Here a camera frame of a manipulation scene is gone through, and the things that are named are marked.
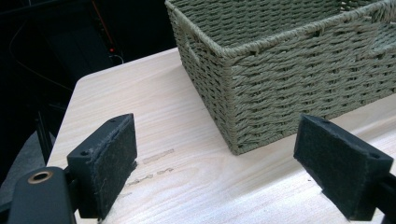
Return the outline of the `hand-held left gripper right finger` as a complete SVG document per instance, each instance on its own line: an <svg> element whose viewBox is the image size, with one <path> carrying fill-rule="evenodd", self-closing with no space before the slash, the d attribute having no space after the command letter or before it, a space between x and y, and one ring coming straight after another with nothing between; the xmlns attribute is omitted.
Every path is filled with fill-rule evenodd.
<svg viewBox="0 0 396 224"><path fill-rule="evenodd" d="M370 221L375 210L394 219L393 158L322 118L303 115L293 153L348 220Z"/></svg>

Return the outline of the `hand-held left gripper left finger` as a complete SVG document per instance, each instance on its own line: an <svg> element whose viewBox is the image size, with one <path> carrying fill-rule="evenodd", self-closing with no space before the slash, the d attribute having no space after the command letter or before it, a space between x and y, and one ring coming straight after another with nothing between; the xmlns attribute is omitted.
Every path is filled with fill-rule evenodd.
<svg viewBox="0 0 396 224"><path fill-rule="evenodd" d="M109 119L67 155L82 218L105 219L136 167L134 115Z"/></svg>

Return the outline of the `green woven basket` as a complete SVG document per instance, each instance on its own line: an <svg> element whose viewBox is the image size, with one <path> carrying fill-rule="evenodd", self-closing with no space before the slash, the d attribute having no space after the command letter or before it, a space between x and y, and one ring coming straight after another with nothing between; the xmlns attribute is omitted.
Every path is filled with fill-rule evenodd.
<svg viewBox="0 0 396 224"><path fill-rule="evenodd" d="M396 93L396 0L165 0L182 64L234 155Z"/></svg>

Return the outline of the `black metal stand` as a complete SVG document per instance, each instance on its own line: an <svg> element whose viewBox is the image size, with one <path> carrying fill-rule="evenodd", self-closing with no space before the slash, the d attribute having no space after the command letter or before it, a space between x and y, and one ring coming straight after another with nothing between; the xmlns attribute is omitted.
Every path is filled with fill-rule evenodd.
<svg viewBox="0 0 396 224"><path fill-rule="evenodd" d="M53 144L47 121L40 110L36 111L35 126L44 163L48 163Z"/></svg>

